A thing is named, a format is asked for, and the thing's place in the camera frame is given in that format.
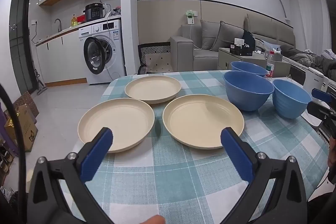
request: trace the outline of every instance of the washing machine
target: washing machine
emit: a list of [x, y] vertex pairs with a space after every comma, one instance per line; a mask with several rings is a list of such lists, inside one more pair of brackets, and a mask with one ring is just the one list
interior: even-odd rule
[[78, 30], [88, 84], [109, 83], [126, 75], [120, 29], [120, 20], [108, 20]]

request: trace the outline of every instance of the round plate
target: round plate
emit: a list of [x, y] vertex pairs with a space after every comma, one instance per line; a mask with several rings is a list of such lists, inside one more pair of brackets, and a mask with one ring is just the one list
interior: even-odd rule
[[154, 111], [145, 102], [131, 98], [113, 99], [94, 106], [83, 115], [78, 124], [78, 136], [87, 143], [102, 127], [107, 127], [113, 133], [108, 153], [115, 153], [139, 144], [153, 124]]
[[128, 97], [148, 104], [158, 104], [173, 99], [180, 90], [181, 84], [178, 80], [163, 75], [141, 77], [125, 87]]
[[179, 142], [193, 148], [221, 148], [221, 131], [244, 129], [241, 112], [230, 102], [211, 95], [193, 94], [171, 101], [163, 111], [163, 124]]

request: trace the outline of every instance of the bowl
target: bowl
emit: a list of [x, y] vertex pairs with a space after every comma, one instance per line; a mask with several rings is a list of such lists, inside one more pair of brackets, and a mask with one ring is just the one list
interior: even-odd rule
[[223, 78], [227, 98], [241, 110], [257, 110], [274, 92], [270, 81], [251, 72], [228, 71]]
[[273, 81], [273, 105], [282, 117], [295, 119], [307, 108], [311, 97], [303, 88], [289, 81]]
[[231, 67], [232, 70], [247, 71], [259, 75], [261, 77], [265, 77], [265, 75], [267, 74], [267, 70], [265, 70], [263, 67], [243, 61], [231, 62]]

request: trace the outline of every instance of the human hand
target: human hand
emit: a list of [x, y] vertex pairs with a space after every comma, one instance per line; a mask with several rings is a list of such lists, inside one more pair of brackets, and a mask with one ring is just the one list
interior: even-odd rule
[[329, 144], [328, 166], [331, 168], [336, 163], [336, 140], [330, 137]]
[[156, 216], [149, 218], [148, 220], [146, 220], [145, 222], [141, 224], [165, 224], [165, 223], [166, 223], [166, 220], [164, 219], [164, 217], [156, 215]]

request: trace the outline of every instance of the tablecloth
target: tablecloth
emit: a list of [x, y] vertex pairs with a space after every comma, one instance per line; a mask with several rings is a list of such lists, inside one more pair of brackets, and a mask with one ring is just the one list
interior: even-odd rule
[[[179, 80], [182, 89], [178, 97], [209, 94], [227, 100], [224, 73], [199, 71], [161, 75]], [[127, 97], [125, 86], [138, 77], [148, 75], [114, 80], [101, 101]], [[155, 214], [164, 216], [168, 224], [220, 223], [247, 183], [241, 180], [223, 148], [197, 150], [172, 138], [162, 122], [166, 105], [152, 106], [155, 123], [145, 140], [128, 151], [108, 154], [93, 180], [86, 185], [115, 223], [140, 223]], [[328, 150], [323, 140], [302, 117], [293, 120], [279, 117], [272, 96], [258, 111], [242, 113], [245, 120], [242, 140], [270, 158], [295, 156], [308, 199], [327, 169]], [[261, 214], [273, 182], [270, 180], [254, 218]], [[68, 189], [64, 191], [73, 214], [81, 218]]]

